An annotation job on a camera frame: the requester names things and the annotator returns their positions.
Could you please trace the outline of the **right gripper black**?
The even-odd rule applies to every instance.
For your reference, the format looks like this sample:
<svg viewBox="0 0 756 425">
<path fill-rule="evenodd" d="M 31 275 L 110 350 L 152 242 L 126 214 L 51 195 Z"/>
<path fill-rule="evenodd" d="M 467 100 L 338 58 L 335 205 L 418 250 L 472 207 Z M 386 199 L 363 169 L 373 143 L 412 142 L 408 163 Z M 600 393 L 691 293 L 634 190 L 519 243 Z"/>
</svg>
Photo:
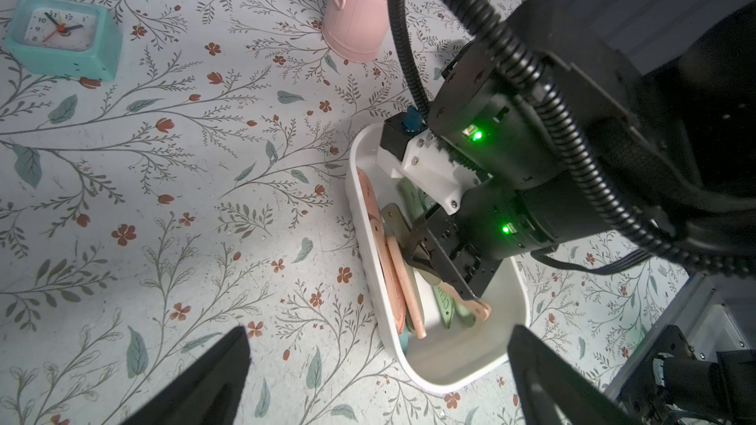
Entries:
<svg viewBox="0 0 756 425">
<path fill-rule="evenodd" d="M 549 246 L 519 195 L 506 188 L 474 188 L 466 192 L 458 212 L 439 205 L 411 226 L 411 247 L 428 254 L 423 263 L 465 300 L 485 293 L 504 259 Z"/>
</svg>

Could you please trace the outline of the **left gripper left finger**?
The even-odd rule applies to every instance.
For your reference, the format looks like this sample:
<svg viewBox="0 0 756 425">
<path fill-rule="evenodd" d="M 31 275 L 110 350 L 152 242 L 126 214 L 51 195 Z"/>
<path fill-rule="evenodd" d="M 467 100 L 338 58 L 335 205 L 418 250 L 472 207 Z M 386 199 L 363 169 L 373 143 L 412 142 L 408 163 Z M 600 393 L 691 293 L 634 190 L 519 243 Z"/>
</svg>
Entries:
<svg viewBox="0 0 756 425">
<path fill-rule="evenodd" d="M 235 327 L 127 424 L 232 424 L 250 366 L 244 328 Z"/>
</svg>

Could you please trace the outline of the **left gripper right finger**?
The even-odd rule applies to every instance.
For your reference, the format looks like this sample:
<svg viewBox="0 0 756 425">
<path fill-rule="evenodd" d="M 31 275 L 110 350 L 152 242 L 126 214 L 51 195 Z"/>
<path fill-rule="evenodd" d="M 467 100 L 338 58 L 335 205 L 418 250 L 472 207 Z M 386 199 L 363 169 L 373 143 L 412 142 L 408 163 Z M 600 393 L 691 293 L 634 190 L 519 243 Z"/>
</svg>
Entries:
<svg viewBox="0 0 756 425">
<path fill-rule="evenodd" d="M 528 424 L 633 424 L 623 412 L 528 328 L 514 327 L 509 362 Z"/>
</svg>

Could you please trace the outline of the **pink folding fruit knife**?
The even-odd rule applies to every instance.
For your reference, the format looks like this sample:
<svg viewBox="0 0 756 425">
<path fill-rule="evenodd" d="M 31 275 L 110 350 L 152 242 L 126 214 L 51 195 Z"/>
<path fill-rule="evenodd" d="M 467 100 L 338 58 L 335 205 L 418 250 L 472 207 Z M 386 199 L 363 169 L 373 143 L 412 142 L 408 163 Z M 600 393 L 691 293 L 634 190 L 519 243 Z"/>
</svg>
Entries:
<svg viewBox="0 0 756 425">
<path fill-rule="evenodd" d="M 395 266 L 390 255 L 386 233 L 383 225 L 382 216 L 380 214 L 379 206 L 372 184 L 367 174 L 358 169 L 358 181 L 366 212 L 368 214 L 368 220 L 371 227 L 371 233 L 373 235 L 377 253 L 382 269 L 390 306 L 394 318 L 394 324 L 398 334 L 401 334 L 405 330 L 407 320 L 407 306 L 403 291 L 399 284 L 399 279 L 395 270 Z"/>
</svg>

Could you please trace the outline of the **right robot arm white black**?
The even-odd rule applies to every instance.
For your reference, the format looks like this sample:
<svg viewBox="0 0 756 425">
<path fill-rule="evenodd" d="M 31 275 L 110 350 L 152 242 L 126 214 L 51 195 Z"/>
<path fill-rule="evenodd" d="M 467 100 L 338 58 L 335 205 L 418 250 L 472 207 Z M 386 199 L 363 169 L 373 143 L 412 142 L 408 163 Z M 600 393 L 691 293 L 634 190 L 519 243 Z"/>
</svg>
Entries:
<svg viewBox="0 0 756 425">
<path fill-rule="evenodd" d="M 615 231 L 634 245 L 599 267 L 657 257 L 691 272 L 755 274 L 755 7 L 642 74 L 545 0 L 502 18 L 441 0 L 471 36 L 436 98 L 415 65 L 406 0 L 388 0 L 402 71 L 426 128 L 480 183 L 413 224 L 407 261 L 466 300 L 528 254 L 569 270 L 563 243 Z"/>
</svg>

